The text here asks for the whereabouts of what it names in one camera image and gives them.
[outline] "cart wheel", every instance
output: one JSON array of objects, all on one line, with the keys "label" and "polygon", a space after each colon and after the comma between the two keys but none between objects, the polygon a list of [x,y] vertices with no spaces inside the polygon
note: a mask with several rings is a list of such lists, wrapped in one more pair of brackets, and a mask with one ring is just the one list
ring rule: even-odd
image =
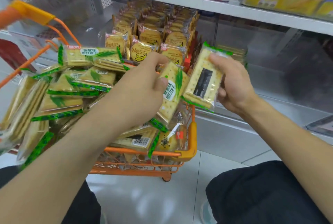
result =
[{"label": "cart wheel", "polygon": [[162,180],[163,180],[164,182],[169,182],[169,181],[171,180],[171,175],[172,175],[172,173],[170,173],[170,176],[162,177]]}]

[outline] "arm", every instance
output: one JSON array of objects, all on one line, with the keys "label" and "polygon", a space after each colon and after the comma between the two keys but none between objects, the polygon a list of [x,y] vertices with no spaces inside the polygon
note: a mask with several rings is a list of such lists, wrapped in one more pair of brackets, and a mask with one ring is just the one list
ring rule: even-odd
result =
[{"label": "arm", "polygon": [[61,223],[104,148],[157,113],[168,80],[157,80],[155,67],[167,61],[157,53],[148,55],[64,138],[5,185],[0,190],[2,223]]},{"label": "arm", "polygon": [[215,55],[210,60],[225,73],[219,101],[249,123],[333,223],[333,148],[257,96],[239,62]]}]

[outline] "person's left hand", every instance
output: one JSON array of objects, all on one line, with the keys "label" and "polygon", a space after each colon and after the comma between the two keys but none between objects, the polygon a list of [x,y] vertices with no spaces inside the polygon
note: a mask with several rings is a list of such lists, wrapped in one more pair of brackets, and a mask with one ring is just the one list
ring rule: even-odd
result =
[{"label": "person's left hand", "polygon": [[152,52],[137,67],[130,69],[120,81],[78,122],[94,128],[101,138],[118,136],[133,126],[142,125],[156,115],[168,85],[159,78],[156,66],[168,58]]}]

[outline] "white floor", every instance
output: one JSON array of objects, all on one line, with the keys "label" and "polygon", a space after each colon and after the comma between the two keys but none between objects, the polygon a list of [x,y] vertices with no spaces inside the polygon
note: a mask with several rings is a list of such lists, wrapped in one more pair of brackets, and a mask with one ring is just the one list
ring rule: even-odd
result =
[{"label": "white floor", "polygon": [[[15,164],[16,156],[0,156],[0,168]],[[87,182],[107,215],[109,223],[200,224],[205,189],[218,174],[243,164],[198,151],[172,175],[161,178],[88,175]]]}]

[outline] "shopping cart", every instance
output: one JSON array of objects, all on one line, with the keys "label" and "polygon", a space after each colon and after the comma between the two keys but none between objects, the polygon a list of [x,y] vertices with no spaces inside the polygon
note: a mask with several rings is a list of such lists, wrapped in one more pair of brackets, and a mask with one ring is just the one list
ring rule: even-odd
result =
[{"label": "shopping cart", "polygon": [[[49,22],[56,21],[60,23],[73,40],[81,46],[77,38],[64,24],[64,22],[48,12],[18,0],[13,1],[5,10],[0,12],[0,29],[22,19],[30,19],[51,28],[59,35],[59,38],[46,40],[47,45],[40,49],[36,55],[27,60],[27,62],[8,75],[0,83],[0,88],[18,75],[21,72],[21,68],[29,66],[47,50],[53,49],[57,51],[60,42],[65,45],[69,45],[68,41],[66,41],[61,32],[49,25]],[[152,176],[162,177],[165,182],[170,181],[171,175],[176,173],[179,167],[184,165],[184,162],[191,160],[197,153],[197,124],[195,122],[195,108],[194,106],[189,107],[189,105],[187,105],[187,108],[189,108],[187,110],[189,113],[189,119],[186,125],[187,135],[185,136],[187,138],[187,150],[177,150],[175,152],[154,151],[152,153],[152,157],[146,160],[146,153],[144,152],[127,148],[106,147],[95,163],[90,174]],[[17,151],[12,150],[10,153],[15,154]],[[130,156],[132,158],[128,161],[127,159],[120,159],[119,156]]]}]

